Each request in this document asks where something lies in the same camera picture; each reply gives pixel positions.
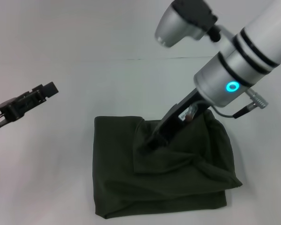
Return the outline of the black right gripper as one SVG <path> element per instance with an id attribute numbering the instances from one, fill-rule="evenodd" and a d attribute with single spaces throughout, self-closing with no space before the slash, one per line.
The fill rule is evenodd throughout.
<path id="1" fill-rule="evenodd" d="M 185 119 L 182 120 L 179 116 L 187 112 L 190 106 L 196 105 L 198 107 L 193 118 L 199 117 L 207 109 L 207 105 L 197 103 L 198 101 L 204 101 L 204 98 L 197 90 L 193 90 L 181 102 L 175 104 L 159 121 L 152 136 L 146 140 L 146 147 L 149 150 L 156 150 L 159 147 L 166 146 L 178 132 L 186 127 L 187 123 Z"/>

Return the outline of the dark green FREE t-shirt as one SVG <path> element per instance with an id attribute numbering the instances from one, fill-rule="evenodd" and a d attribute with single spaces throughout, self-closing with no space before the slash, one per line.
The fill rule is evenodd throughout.
<path id="1" fill-rule="evenodd" d="M 98 116 L 94 120 L 95 212 L 123 216 L 225 207 L 225 192 L 240 187 L 224 126 L 210 110 L 188 124 L 167 146 L 145 140 L 157 121 Z"/>

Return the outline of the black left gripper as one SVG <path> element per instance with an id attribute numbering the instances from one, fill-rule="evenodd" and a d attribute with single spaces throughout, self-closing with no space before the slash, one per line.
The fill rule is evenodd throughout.
<path id="1" fill-rule="evenodd" d="M 39 85 L 19 97 L 0 104 L 0 128 L 22 118 L 25 113 L 52 97 L 59 91 L 53 82 Z"/>

